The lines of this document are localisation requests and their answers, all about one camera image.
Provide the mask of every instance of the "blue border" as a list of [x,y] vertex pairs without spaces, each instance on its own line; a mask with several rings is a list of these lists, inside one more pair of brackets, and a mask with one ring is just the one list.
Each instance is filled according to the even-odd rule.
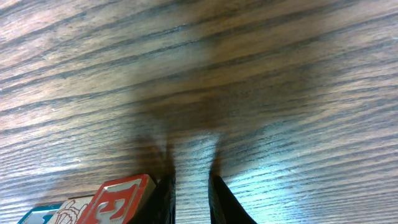
[[54,210],[54,209],[60,209],[62,204],[59,205],[47,205],[47,206],[40,206],[40,207],[35,207],[31,209],[28,213],[26,213],[21,220],[17,224],[22,224],[23,221],[32,213],[32,212],[37,212],[37,211],[44,211],[44,210]]

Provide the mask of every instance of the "wood grain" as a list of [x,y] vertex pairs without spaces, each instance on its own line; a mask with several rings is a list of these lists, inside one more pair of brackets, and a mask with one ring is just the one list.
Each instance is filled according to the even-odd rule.
[[396,0],[0,0],[0,222],[164,171],[258,223],[398,220]]

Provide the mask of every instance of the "wooden table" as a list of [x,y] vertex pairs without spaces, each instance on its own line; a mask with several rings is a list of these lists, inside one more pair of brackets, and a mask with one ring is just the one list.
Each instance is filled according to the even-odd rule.
[[0,222],[208,171],[258,223],[398,221],[396,0],[0,0]]

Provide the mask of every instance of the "block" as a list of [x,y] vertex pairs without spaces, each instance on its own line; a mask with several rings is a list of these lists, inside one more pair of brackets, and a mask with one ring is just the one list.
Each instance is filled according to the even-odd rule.
[[35,207],[26,213],[18,224],[46,224],[60,207],[61,204]]
[[76,224],[93,196],[67,200],[47,224]]
[[146,174],[107,181],[94,195],[77,224],[125,224],[154,189],[155,183]]

